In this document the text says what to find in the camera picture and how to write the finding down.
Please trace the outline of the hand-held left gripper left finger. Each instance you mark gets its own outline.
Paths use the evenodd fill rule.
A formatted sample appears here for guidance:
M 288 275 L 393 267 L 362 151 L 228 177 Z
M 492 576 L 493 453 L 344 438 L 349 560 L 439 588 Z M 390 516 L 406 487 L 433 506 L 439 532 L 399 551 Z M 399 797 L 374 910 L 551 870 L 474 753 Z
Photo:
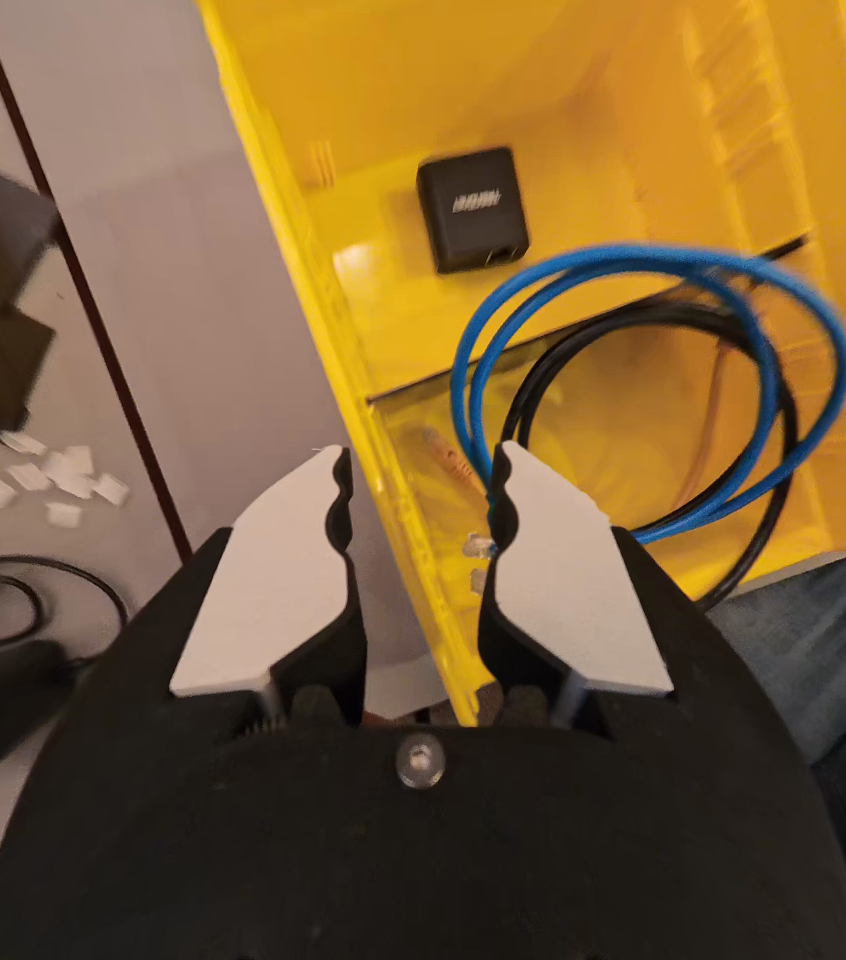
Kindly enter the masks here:
M 345 722 L 365 710 L 368 639 L 352 558 L 350 450 L 324 447 L 233 524 L 169 681 L 177 697 L 255 694 L 287 714 L 329 690 Z

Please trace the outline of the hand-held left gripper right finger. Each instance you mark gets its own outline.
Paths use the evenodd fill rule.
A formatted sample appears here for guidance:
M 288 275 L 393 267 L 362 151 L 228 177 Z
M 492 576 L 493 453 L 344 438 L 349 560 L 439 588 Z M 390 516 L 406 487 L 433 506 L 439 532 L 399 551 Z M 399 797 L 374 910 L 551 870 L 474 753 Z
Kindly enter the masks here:
M 675 684 L 609 518 L 514 440 L 491 470 L 496 552 L 477 651 L 504 695 L 536 690 L 549 724 L 580 724 L 594 693 L 665 699 Z

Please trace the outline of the black network switch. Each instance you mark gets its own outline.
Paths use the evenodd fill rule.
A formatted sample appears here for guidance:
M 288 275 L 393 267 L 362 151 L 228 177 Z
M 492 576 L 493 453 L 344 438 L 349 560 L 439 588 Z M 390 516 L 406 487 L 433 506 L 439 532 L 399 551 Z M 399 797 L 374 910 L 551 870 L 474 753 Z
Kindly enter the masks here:
M 415 185 L 438 275 L 525 257 L 530 233 L 511 147 L 430 158 L 417 168 Z

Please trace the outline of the yellow plastic bin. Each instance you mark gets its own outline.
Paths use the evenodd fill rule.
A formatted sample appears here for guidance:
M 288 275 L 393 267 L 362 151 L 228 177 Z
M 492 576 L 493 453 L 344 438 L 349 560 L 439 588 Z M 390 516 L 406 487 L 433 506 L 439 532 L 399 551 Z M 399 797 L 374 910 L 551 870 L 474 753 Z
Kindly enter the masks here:
M 446 388 L 483 301 L 610 244 L 758 256 L 846 329 L 846 2 L 198 2 L 221 85 L 410 603 L 465 725 L 490 682 L 465 558 L 487 514 L 395 438 L 454 444 Z M 429 159 L 513 151 L 529 248 L 439 275 Z M 846 404 L 747 575 L 846 552 Z

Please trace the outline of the dark clear bin divider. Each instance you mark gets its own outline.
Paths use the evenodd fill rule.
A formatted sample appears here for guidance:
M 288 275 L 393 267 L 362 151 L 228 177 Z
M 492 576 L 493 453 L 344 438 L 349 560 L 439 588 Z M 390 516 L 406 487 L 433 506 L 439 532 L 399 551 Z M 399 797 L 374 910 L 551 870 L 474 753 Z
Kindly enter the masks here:
M 828 318 L 814 293 L 800 283 L 781 280 L 777 268 L 758 267 L 789 257 L 808 242 L 800 235 L 761 254 L 744 257 L 724 250 L 660 244 L 585 246 L 547 258 L 503 282 L 467 322 L 453 355 L 446 388 L 446 414 L 455 443 L 438 430 L 438 422 L 418 412 L 405 413 L 395 438 L 413 461 L 423 455 L 465 494 L 456 498 L 478 503 L 490 518 L 490 449 L 486 436 L 484 401 L 489 380 L 513 337 L 533 316 L 566 292 L 605 277 L 648 273 L 681 279 L 706 293 L 699 299 L 655 294 L 624 304 L 595 318 L 581 320 L 567 335 L 540 354 L 514 392 L 501 424 L 499 441 L 514 441 L 528 450 L 540 405 L 561 372 L 588 347 L 625 330 L 658 328 L 689 330 L 712 337 L 717 346 L 704 426 L 687 480 L 687 490 L 661 517 L 631 529 L 643 546 L 720 522 L 758 499 L 768 497 L 766 509 L 741 555 L 723 578 L 699 600 L 717 605 L 748 576 L 759 560 L 786 507 L 795 471 L 821 440 L 817 423 L 800 436 L 797 402 L 782 371 L 781 361 L 766 333 L 758 327 L 756 312 L 745 296 L 731 287 L 731 277 L 746 278 L 749 290 L 773 285 L 806 307 L 819 321 Z M 697 474 L 706 466 L 722 397 L 727 356 L 738 352 L 754 364 L 759 380 L 756 423 L 752 438 L 737 458 L 709 486 L 696 489 Z

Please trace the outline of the pile of white small pieces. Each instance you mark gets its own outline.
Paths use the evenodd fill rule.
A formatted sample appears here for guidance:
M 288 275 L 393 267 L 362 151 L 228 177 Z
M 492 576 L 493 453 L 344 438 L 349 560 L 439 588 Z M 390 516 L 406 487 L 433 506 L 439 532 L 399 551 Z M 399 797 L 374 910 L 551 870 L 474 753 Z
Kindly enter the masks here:
M 0 445 L 16 456 L 0 470 L 0 510 L 22 498 L 37 502 L 47 526 L 61 531 L 81 528 L 92 503 L 122 509 L 130 487 L 108 471 L 98 471 L 87 444 L 53 449 L 23 431 L 1 431 Z

